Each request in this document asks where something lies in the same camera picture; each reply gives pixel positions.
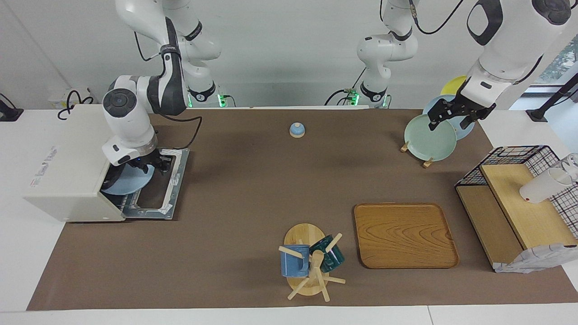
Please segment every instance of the dark green mug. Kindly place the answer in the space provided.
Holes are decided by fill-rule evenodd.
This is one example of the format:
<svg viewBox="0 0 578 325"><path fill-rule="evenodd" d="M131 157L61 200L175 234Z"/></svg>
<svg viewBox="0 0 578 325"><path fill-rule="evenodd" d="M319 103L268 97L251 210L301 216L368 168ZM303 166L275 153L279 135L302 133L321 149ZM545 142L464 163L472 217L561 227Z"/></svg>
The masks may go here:
<svg viewBox="0 0 578 325"><path fill-rule="evenodd" d="M335 270L338 266L340 266L344 261L345 257L341 254L341 250L337 245L333 246L333 249L329 251L329 253L325 252L325 249L329 244L333 241L332 235L327 235L322 240L316 242L311 246L309 249L309 253L313 254L316 250L320 250L323 252L323 262L321 263L321 272L327 273Z"/></svg>

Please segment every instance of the brown tabletop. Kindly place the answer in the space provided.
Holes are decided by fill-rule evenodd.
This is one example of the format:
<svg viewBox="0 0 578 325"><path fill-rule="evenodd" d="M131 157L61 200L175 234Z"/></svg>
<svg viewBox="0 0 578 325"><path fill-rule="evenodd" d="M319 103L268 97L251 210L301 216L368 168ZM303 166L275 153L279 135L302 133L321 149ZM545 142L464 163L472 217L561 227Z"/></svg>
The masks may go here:
<svg viewBox="0 0 578 325"><path fill-rule="evenodd" d="M454 184L492 149L483 130L429 169L399 152L416 110L203 110L175 219L67 224L28 310L383 306L578 302L561 267L496 274ZM289 136L291 123L307 128ZM194 123L153 117L161 146L185 145ZM367 269L353 207L434 202L460 264L452 269ZM343 233L344 264L331 302L296 296L280 274L287 230L313 223Z"/></svg>

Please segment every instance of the mug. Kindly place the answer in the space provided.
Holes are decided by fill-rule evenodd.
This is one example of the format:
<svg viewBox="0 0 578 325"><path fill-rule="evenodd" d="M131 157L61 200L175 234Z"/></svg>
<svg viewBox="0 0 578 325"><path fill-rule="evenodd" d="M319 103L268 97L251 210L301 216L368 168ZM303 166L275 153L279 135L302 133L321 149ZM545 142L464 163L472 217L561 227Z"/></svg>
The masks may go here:
<svg viewBox="0 0 578 325"><path fill-rule="evenodd" d="M329 253L325 252L325 249L329 244L333 241L332 235L327 235L322 240L316 242L311 246L309 249L309 253L313 254L316 250L320 250L323 252L323 262L321 263L321 272L327 273L330 271L335 270L338 266L340 266L344 261L345 257L341 254L341 250L337 245L333 246L333 249L329 251Z"/></svg>
<svg viewBox="0 0 578 325"><path fill-rule="evenodd" d="M309 245L283 245L294 250L303 258L281 252L281 274L286 278L303 278L309 275Z"/></svg>

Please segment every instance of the wooden tray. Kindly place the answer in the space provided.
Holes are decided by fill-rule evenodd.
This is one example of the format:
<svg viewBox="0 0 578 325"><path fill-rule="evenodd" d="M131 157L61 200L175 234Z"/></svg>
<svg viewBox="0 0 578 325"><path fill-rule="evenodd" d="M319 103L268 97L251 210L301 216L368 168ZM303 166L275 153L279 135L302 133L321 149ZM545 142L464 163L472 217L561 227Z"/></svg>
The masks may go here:
<svg viewBox="0 0 578 325"><path fill-rule="evenodd" d="M354 213L368 268L452 268L460 261L437 204L359 204Z"/></svg>

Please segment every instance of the window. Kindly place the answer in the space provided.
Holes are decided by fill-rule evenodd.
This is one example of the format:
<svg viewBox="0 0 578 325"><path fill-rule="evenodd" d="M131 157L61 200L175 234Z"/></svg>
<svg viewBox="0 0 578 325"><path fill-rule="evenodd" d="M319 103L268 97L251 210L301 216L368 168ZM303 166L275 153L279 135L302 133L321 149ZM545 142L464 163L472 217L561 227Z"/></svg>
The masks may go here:
<svg viewBox="0 0 578 325"><path fill-rule="evenodd" d="M544 87L561 86L578 72L578 35L570 41L552 61L552 63L542 72L533 86Z"/></svg>

